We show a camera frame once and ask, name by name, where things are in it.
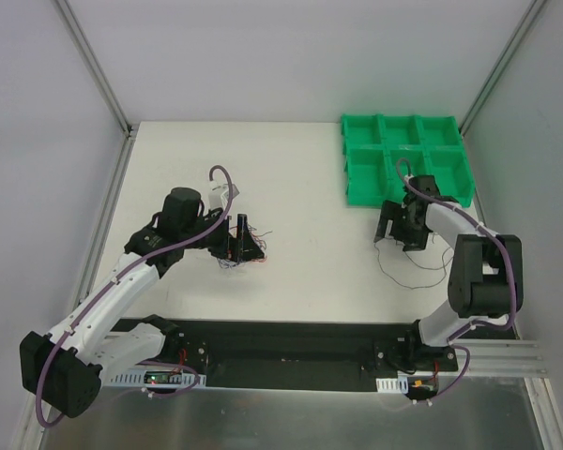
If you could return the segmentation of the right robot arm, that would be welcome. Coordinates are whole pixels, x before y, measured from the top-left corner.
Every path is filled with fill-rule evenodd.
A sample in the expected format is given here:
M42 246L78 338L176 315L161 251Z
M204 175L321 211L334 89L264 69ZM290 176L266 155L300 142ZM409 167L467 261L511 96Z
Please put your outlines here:
M519 237L487 229L451 197L440 193L431 175L403 181L401 202L382 203L373 241L391 238L403 252L422 251L431 233L452 249L447 300L413 324L416 339L403 346L405 363L422 370L468 331L489 327L510 330L521 309L523 249Z

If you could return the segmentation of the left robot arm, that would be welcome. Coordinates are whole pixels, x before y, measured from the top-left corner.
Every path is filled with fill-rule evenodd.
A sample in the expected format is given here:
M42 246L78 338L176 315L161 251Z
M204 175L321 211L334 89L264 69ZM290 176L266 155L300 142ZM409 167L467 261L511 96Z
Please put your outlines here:
M152 314L111 342L107 334L130 306L160 281L188 249L205 249L221 262L262 260L248 218L230 224L229 209L239 191L235 185L211 182L208 199L198 191L175 187L161 210L135 232L110 275L47 333L28 333L20 344L23 387L36 396L39 422L48 427L43 404L75 418L97 398L113 376L145 360L184 371L190 352L179 327Z

